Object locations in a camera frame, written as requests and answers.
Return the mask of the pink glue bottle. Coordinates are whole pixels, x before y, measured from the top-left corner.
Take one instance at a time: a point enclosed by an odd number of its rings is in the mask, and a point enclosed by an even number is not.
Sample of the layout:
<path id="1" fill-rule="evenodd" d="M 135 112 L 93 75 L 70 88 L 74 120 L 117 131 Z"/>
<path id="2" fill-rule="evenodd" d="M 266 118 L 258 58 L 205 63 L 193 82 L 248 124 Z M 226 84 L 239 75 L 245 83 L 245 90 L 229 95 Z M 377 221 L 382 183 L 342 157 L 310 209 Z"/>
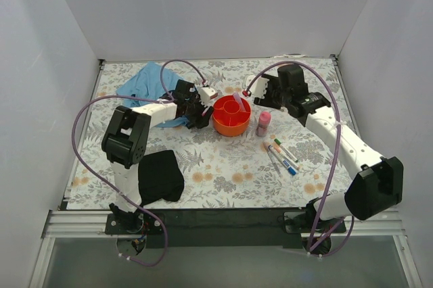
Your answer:
<path id="1" fill-rule="evenodd" d="M 267 134 L 270 123 L 271 114 L 266 111 L 261 112 L 256 127 L 256 135 L 259 137 L 264 137 Z"/>

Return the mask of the pink translucent highlighter body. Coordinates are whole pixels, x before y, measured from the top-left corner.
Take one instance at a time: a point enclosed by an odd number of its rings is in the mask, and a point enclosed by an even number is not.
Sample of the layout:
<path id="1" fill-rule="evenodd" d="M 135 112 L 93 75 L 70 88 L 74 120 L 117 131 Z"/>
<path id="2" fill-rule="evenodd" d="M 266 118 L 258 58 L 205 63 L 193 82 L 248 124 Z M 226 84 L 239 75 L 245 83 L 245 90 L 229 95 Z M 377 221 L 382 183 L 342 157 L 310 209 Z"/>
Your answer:
<path id="1" fill-rule="evenodd" d="M 237 104 L 239 105 L 239 107 L 240 107 L 240 111 L 241 111 L 241 112 L 245 112 L 246 109 L 245 109 L 244 103 L 243 103 L 242 98 L 240 97 L 240 94 L 239 94 L 238 92 L 234 92 L 234 93 L 233 93 L 233 99 L 234 99 L 234 100 L 237 102 Z"/>

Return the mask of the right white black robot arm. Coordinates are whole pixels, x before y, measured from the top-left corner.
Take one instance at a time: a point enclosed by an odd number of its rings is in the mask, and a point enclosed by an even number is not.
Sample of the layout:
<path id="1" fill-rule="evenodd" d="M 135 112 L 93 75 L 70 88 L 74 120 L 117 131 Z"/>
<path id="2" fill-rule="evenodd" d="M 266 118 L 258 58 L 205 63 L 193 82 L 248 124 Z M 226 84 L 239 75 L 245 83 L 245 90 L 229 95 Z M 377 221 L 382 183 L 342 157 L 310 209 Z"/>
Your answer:
<path id="1" fill-rule="evenodd" d="M 330 194 L 309 204 L 307 226 L 314 232 L 327 228 L 331 219 L 353 216 L 367 220 L 403 199 L 402 162 L 386 158 L 368 146 L 340 118 L 332 94 L 309 91 L 302 63 L 279 62 L 277 76 L 262 71 L 246 79 L 245 96 L 256 105 L 285 107 L 291 117 L 318 136 L 348 172 L 352 182 L 341 193 Z"/>

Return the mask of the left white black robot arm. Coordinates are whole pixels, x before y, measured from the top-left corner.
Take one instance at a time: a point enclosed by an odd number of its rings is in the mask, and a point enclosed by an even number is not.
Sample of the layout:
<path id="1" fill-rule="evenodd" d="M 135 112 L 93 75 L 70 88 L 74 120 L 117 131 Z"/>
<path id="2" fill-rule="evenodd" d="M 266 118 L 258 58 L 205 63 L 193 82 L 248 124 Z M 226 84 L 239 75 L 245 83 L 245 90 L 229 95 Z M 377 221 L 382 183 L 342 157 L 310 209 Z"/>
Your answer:
<path id="1" fill-rule="evenodd" d="M 188 129 L 207 127 L 214 111 L 211 101 L 217 96 L 217 91 L 208 85 L 196 87 L 192 82 L 179 80 L 172 91 L 157 100 L 134 108 L 121 105 L 114 110 L 101 148 L 114 172 L 118 189 L 114 206 L 125 212 L 120 225 L 126 232 L 138 233 L 144 225 L 143 216 L 136 210 L 142 201 L 139 163 L 145 155 L 150 129 L 180 117 L 187 118 Z"/>

